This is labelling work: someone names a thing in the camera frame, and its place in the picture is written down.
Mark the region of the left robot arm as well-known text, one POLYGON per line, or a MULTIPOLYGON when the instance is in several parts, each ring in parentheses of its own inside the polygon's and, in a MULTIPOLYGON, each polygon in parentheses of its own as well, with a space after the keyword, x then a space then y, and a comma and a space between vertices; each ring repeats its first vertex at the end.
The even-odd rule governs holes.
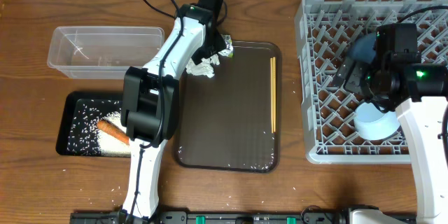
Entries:
POLYGON ((225 48, 217 30, 220 14, 220 6, 182 5, 160 51, 125 74, 120 120, 130 139, 131 165, 119 223, 149 223, 157 210, 162 156, 179 121, 180 77, 189 61, 200 64, 225 48))

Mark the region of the dark blue plate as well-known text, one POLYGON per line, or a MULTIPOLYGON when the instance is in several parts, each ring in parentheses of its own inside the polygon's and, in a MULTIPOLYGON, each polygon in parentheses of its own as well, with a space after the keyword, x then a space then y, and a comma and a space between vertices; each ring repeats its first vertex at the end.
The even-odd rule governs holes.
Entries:
POLYGON ((376 34, 370 33, 357 39, 348 49, 346 56, 353 60, 371 64, 376 57, 376 34))

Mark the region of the orange carrot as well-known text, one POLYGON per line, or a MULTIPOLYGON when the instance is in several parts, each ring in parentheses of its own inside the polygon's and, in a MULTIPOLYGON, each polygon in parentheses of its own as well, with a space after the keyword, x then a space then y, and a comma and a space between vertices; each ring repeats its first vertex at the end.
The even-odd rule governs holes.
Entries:
POLYGON ((106 134, 112 136, 113 138, 119 140, 120 142, 128 145, 129 144, 129 137, 117 126, 112 124, 111 122, 107 120, 100 120, 97 122, 97 128, 106 134))

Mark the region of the pile of white rice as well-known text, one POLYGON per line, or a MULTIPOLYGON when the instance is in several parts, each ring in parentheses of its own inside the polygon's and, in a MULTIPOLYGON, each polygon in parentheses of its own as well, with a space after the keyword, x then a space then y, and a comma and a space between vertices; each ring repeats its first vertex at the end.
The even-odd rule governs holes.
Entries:
POLYGON ((79 99, 67 137, 66 151, 70 155, 128 158, 130 147, 97 128, 97 122, 107 120, 122 131, 120 100, 79 99))

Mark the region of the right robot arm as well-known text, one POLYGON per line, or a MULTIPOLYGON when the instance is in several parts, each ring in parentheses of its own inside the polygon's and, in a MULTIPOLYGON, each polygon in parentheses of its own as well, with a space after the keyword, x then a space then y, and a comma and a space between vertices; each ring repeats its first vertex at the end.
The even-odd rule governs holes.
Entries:
POLYGON ((420 59, 347 58, 335 82, 382 113, 394 111, 407 140, 417 223, 447 222, 447 68, 420 59))

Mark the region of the light blue bowl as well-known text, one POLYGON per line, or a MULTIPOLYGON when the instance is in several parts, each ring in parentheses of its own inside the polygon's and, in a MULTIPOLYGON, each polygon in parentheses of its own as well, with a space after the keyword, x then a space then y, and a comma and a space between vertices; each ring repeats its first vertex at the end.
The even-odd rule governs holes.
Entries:
POLYGON ((382 113, 371 103, 356 108, 353 122, 359 136, 370 141, 386 139, 400 127, 395 112, 382 113))

